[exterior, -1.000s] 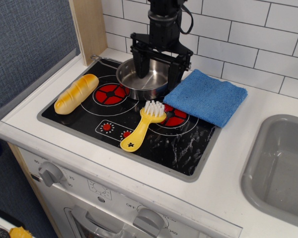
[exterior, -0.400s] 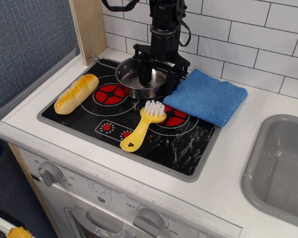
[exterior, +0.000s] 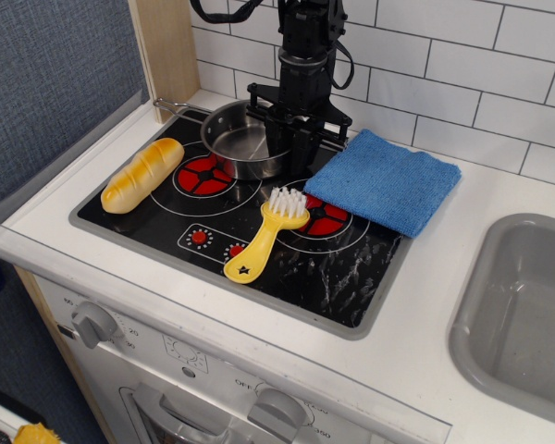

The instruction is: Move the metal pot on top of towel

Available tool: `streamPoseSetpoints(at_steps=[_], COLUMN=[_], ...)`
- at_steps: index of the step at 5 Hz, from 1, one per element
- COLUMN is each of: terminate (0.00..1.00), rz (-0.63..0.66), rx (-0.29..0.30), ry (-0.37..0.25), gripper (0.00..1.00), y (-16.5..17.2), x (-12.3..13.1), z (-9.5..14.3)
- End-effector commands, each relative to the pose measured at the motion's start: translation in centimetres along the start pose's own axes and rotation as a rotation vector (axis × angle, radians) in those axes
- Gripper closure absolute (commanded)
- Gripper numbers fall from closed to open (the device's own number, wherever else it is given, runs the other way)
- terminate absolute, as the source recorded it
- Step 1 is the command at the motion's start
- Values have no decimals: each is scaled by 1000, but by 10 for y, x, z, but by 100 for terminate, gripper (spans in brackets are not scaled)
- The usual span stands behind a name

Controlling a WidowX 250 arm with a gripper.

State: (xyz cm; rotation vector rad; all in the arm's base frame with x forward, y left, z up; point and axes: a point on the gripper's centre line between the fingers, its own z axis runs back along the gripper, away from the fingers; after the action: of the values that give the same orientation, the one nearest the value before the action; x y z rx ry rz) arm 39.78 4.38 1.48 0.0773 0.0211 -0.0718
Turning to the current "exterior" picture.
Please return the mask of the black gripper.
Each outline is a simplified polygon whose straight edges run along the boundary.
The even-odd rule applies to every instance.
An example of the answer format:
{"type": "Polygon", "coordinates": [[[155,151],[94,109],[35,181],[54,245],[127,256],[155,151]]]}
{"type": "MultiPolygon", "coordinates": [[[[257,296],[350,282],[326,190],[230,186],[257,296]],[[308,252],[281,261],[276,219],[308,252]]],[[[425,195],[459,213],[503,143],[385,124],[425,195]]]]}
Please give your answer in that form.
{"type": "Polygon", "coordinates": [[[291,149],[290,172],[302,173],[321,142],[342,146],[352,119],[330,102],[336,56],[300,58],[280,54],[279,85],[252,83],[248,109],[265,123],[270,157],[291,149]]]}

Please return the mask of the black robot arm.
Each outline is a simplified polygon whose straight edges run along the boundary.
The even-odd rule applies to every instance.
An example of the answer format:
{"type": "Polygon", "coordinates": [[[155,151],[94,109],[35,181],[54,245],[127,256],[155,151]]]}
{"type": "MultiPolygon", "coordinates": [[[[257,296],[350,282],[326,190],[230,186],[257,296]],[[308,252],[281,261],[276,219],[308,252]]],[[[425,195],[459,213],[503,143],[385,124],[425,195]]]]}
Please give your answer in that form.
{"type": "Polygon", "coordinates": [[[330,102],[333,89],[346,89],[353,78],[339,85],[334,79],[337,53],[349,51],[339,42],[348,16],[340,1],[280,1],[282,45],[279,85],[248,86],[248,114],[265,124],[270,155],[285,155],[291,175],[313,163],[321,142],[346,142],[352,119],[330,102]]]}

